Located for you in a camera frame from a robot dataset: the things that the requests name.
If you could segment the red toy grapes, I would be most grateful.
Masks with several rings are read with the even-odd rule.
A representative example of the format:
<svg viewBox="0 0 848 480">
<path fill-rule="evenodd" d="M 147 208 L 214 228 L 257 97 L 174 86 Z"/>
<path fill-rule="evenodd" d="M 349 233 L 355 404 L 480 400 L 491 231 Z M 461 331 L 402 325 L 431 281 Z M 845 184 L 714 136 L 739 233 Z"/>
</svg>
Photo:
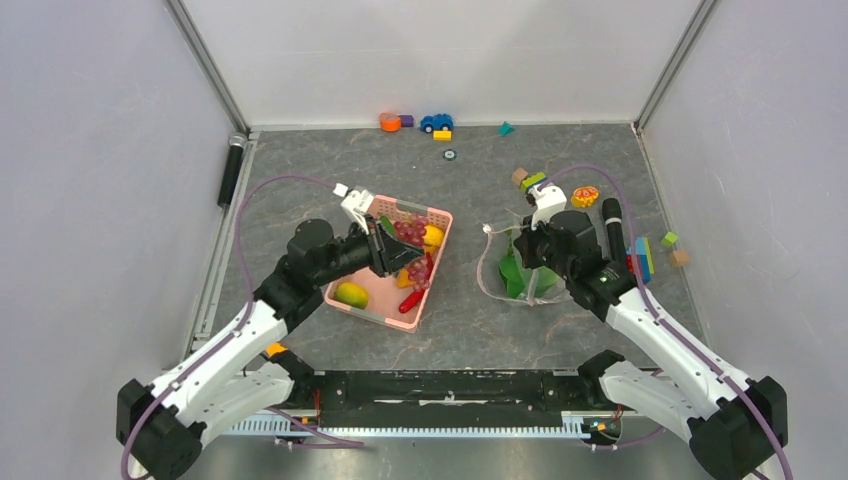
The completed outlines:
<svg viewBox="0 0 848 480">
<path fill-rule="evenodd" d="M 403 220 L 394 221 L 394 236 L 404 244 L 412 246 L 416 256 L 410 260 L 399 273 L 395 275 L 399 288 L 411 288 L 420 292 L 430 286 L 430 257 L 426 250 L 425 236 L 428 221 L 423 216 L 408 216 Z"/>
</svg>

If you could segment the yellow green toy mango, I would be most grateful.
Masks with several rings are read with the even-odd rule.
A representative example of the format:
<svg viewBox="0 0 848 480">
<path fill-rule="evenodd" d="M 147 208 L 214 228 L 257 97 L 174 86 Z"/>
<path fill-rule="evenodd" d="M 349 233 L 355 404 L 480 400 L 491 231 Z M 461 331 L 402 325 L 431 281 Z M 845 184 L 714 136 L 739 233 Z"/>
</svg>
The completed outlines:
<svg viewBox="0 0 848 480">
<path fill-rule="evenodd" d="M 369 304 L 370 295 L 361 285 L 353 282 L 341 282 L 336 287 L 333 299 L 352 308 L 364 310 Z"/>
</svg>

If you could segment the green toy bok choy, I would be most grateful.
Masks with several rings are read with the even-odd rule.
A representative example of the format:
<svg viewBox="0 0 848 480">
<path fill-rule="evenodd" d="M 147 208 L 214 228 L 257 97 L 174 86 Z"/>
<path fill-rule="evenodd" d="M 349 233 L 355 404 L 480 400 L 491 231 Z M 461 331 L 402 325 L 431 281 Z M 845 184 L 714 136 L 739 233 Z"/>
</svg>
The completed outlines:
<svg viewBox="0 0 848 480">
<path fill-rule="evenodd" d="M 524 269 L 521 262 L 514 255 L 504 256 L 498 264 L 498 271 L 504 283 L 507 296 L 512 299 L 527 298 L 530 290 L 528 287 L 535 278 L 533 296 L 541 298 L 553 287 L 556 287 L 561 278 L 547 267 L 538 269 Z"/>
</svg>

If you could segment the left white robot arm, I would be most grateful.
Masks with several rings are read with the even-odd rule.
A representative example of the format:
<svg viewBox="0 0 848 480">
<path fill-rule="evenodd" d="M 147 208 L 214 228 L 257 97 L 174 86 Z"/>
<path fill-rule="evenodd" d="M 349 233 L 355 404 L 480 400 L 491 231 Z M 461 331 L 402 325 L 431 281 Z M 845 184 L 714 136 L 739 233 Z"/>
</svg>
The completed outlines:
<svg viewBox="0 0 848 480">
<path fill-rule="evenodd" d="M 285 338 L 323 302 L 323 287 L 362 269 L 391 276 L 423 257 L 422 247 L 395 238 L 371 216 L 337 237 L 325 220 L 301 223 L 286 253 L 239 314 L 206 345 L 148 384 L 127 382 L 118 393 L 116 437 L 121 476 L 130 460 L 145 477 L 177 479 L 221 433 L 253 413 L 285 402 L 306 405 L 313 379 L 271 364 L 235 381 L 236 373 Z"/>
</svg>

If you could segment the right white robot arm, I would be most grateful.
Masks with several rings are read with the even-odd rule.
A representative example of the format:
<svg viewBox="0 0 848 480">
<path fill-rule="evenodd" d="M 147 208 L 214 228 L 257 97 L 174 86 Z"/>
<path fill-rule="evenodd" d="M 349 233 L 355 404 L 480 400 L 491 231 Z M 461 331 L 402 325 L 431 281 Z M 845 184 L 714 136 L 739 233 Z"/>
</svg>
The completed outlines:
<svg viewBox="0 0 848 480">
<path fill-rule="evenodd" d="M 663 309 L 640 275 L 603 255 L 589 216 L 566 210 L 547 221 L 523 220 L 514 241 L 524 267 L 546 267 L 576 304 L 646 353 L 664 379 L 614 352 L 586 364 L 577 382 L 591 408 L 632 408 L 684 441 L 714 479 L 743 479 L 768 460 L 792 470 L 787 395 L 773 378 L 754 380 L 722 360 Z"/>
</svg>

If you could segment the red toy chili pepper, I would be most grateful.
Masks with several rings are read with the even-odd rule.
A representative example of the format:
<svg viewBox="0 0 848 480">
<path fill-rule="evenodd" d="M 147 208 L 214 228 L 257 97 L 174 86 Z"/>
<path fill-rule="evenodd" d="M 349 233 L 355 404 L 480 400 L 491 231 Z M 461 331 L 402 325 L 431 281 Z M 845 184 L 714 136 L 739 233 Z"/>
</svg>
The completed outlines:
<svg viewBox="0 0 848 480">
<path fill-rule="evenodd" d="M 422 301 L 424 294 L 430 288 L 434 261 L 431 253 L 411 262 L 407 267 L 417 280 L 412 292 L 399 304 L 398 312 L 407 314 Z"/>
</svg>

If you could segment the clear dotted zip top bag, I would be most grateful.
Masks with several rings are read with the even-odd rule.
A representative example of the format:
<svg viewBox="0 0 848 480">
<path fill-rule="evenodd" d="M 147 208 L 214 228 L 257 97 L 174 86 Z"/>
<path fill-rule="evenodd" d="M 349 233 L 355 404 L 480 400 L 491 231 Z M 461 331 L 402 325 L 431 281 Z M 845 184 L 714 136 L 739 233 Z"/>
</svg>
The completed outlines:
<svg viewBox="0 0 848 480">
<path fill-rule="evenodd" d="M 523 255 L 514 242 L 527 230 L 517 217 L 482 225 L 486 242 L 475 267 L 478 287 L 486 296 L 513 306 L 553 305 L 569 300 L 564 281 L 553 271 L 523 266 Z"/>
</svg>

